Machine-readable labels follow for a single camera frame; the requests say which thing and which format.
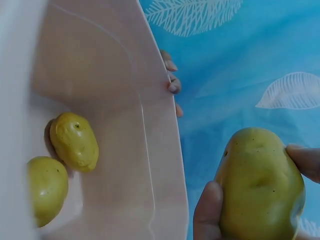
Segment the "yellow-green potato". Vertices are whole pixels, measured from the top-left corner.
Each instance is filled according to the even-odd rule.
[[[223,189],[220,229],[237,240],[293,240],[305,184],[280,138],[266,129],[236,132],[215,176]]]
[[[27,173],[34,220],[40,228],[60,213],[68,194],[68,173],[61,162],[47,156],[31,159]]]
[[[80,172],[95,169],[99,147],[89,122],[72,112],[60,114],[50,127],[50,140],[56,154],[70,168]]]

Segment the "fingernail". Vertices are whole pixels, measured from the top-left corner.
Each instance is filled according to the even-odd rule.
[[[168,87],[168,90],[171,92],[171,93],[175,93],[175,91],[177,91],[177,87],[173,84],[170,84],[170,86]]]
[[[164,61],[164,65],[170,71],[177,71],[178,70],[177,66],[171,60]]]
[[[304,149],[305,147],[296,143],[289,143],[287,148],[292,148],[292,149]]]

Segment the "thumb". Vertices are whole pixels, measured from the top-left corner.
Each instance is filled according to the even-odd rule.
[[[193,217],[193,240],[218,240],[221,238],[219,219],[223,192],[219,184],[209,182],[196,205]]]
[[[305,148],[289,144],[286,152],[303,175],[320,183],[320,148]]]
[[[319,237],[315,237],[315,236],[310,236],[308,234],[306,234],[305,232],[303,231],[299,231],[295,240],[320,240]]]

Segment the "white plastic bin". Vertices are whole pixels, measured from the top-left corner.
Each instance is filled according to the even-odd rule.
[[[184,240],[189,214],[174,99],[140,4],[0,3],[0,239]],[[99,160],[90,173],[69,170],[60,214],[35,228],[26,163],[56,157],[46,126],[65,111],[89,120]]]

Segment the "finger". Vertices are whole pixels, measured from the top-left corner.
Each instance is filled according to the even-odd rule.
[[[184,116],[184,111],[177,103],[175,104],[175,113],[178,118],[182,118]]]
[[[320,183],[320,148],[306,148],[289,144],[286,152],[300,172],[316,183]]]
[[[168,84],[168,90],[173,94],[178,94],[181,91],[181,82],[180,80],[172,74],[172,72],[168,72],[170,77],[170,83]]]
[[[193,240],[218,240],[221,238],[219,219],[223,192],[216,182],[209,182],[196,205],[193,217]]]
[[[168,71],[175,72],[178,70],[177,66],[172,61],[172,58],[169,53],[165,50],[160,50],[164,65]]]
[[[295,240],[320,240],[320,237],[314,237],[314,236],[310,236],[308,234],[306,234],[303,231],[299,231]]]

